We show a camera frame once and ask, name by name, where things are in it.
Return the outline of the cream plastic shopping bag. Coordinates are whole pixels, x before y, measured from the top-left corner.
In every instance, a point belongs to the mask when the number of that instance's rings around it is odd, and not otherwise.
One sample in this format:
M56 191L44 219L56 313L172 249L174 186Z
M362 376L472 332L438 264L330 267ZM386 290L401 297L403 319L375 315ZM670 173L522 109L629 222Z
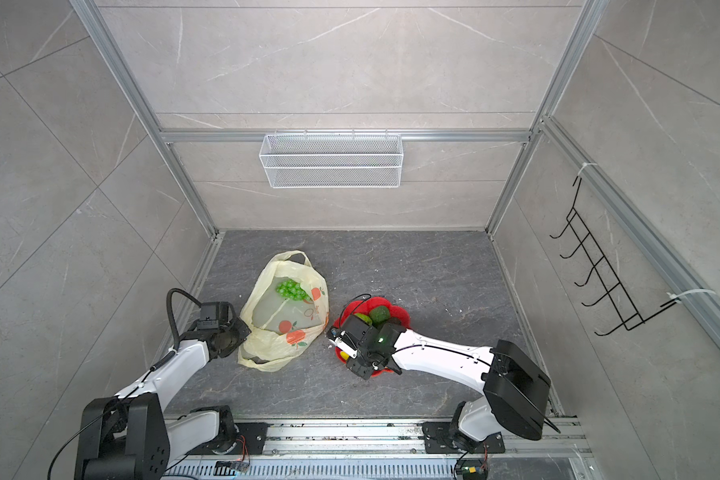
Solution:
M310 293L310 302L281 297L276 286L293 279ZM238 351L238 363L262 372L276 372L299 357L329 323L329 296L324 277L300 250L274 255L260 273L241 319L251 330Z

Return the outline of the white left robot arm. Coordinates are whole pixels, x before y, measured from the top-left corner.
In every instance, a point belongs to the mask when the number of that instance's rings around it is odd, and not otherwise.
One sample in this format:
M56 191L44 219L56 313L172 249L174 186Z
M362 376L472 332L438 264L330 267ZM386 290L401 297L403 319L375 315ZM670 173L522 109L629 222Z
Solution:
M197 448L225 454L237 447L239 429L227 406L201 407L171 422L164 411L195 373L235 352L249 334L230 303L201 303L199 318L166 357L115 395L85 407L74 477L160 479Z

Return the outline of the green fake lime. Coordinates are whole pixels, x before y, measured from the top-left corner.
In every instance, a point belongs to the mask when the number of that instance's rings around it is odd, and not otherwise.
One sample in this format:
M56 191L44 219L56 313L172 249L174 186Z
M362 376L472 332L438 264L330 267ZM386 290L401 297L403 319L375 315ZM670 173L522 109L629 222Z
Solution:
M389 308L384 305L373 308L368 316L373 320L373 325L383 324L392 318Z

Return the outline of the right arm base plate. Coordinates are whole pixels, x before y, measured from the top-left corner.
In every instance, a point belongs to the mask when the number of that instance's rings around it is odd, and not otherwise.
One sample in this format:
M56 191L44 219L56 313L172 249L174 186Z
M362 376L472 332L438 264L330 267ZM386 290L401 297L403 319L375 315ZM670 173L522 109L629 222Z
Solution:
M482 441L476 441L460 433L455 426L448 422L424 422L421 424L421 429L427 454L466 452L492 455L506 452L500 433L494 433Z

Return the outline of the green spotted fake fruit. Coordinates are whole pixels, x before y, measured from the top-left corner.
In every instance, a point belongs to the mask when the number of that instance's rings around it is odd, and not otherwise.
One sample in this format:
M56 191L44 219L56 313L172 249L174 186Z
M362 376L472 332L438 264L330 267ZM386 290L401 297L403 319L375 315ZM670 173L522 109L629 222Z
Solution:
M373 320L368 315L362 313L354 313L354 316L370 326L373 325Z

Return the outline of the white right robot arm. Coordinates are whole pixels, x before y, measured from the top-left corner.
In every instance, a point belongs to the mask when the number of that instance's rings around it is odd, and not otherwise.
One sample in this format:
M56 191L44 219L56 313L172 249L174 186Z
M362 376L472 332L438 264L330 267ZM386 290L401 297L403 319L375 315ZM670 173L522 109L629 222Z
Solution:
M543 429L559 428L546 415L549 376L516 344L500 340L493 347L466 346L429 338L401 324L379 327L351 315L326 332L348 355L346 367L368 380L382 370L398 375L418 371L462 384L480 397L458 404L446 426L422 428L447 449L473 453L501 434L539 441Z

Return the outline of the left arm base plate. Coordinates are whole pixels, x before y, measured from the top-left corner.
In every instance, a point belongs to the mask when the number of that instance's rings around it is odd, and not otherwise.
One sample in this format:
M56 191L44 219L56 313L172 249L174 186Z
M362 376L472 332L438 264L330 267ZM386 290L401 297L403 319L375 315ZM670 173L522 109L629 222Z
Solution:
M235 434L223 434L220 441L201 444L189 455L262 455L269 425L265 422L238 423Z

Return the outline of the red flower-shaped plastic bowl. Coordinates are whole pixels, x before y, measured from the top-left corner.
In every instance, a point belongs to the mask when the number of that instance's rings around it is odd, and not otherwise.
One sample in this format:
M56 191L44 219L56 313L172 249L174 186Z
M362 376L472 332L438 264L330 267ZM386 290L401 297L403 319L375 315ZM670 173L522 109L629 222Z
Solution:
M389 300L361 294L350 301L326 332L336 355L363 380L402 369L393 359L395 343L410 328L408 312Z

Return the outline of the green fake grapes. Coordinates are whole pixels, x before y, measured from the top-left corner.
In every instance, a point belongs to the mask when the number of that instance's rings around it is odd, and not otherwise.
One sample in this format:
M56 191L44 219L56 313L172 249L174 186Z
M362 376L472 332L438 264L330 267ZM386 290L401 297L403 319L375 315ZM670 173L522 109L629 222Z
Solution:
M310 302L312 297L305 291L299 282L285 279L276 286L276 292L283 298L297 302Z

